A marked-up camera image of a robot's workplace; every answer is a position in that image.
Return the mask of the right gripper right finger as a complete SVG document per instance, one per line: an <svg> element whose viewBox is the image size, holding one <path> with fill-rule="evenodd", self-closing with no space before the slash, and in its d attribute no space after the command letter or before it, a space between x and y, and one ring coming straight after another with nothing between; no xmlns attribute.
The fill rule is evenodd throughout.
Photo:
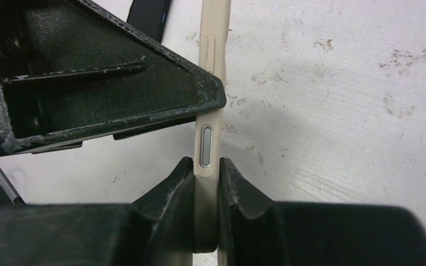
<svg viewBox="0 0 426 266"><path fill-rule="evenodd" d="M220 164L219 265L426 265L426 230L404 208L274 201Z"/></svg>

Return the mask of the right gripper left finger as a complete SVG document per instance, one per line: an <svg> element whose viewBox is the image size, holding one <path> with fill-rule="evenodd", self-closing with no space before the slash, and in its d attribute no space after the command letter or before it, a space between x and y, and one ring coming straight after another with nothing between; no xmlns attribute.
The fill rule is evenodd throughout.
<svg viewBox="0 0 426 266"><path fill-rule="evenodd" d="M192 265L192 169L133 203L27 204L0 184L0 265Z"/></svg>

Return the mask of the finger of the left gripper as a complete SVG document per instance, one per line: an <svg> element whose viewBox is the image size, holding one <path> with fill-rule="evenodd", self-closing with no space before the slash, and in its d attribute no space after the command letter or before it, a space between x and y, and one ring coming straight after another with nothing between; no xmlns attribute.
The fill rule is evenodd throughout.
<svg viewBox="0 0 426 266"><path fill-rule="evenodd" d="M0 156L131 137L225 104L219 78L93 1L0 1Z"/></svg>

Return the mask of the beige phone case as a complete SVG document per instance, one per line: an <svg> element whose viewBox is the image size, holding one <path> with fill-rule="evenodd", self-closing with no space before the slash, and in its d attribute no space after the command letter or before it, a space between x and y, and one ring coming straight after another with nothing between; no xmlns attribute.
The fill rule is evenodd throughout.
<svg viewBox="0 0 426 266"><path fill-rule="evenodd" d="M229 32L231 1L203 1L201 11L199 66L226 81L226 42ZM193 252L211 253L218 245L217 188L220 174L221 134L224 108L198 115L195 121L194 150L194 247ZM207 168L200 165L200 132L212 127L212 157Z"/></svg>

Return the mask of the black smartphone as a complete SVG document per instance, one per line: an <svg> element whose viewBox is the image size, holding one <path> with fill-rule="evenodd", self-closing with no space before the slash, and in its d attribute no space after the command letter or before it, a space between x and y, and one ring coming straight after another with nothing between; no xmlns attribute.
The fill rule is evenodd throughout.
<svg viewBox="0 0 426 266"><path fill-rule="evenodd" d="M204 125L200 132L200 165L207 168L211 164L212 157L212 127Z"/></svg>

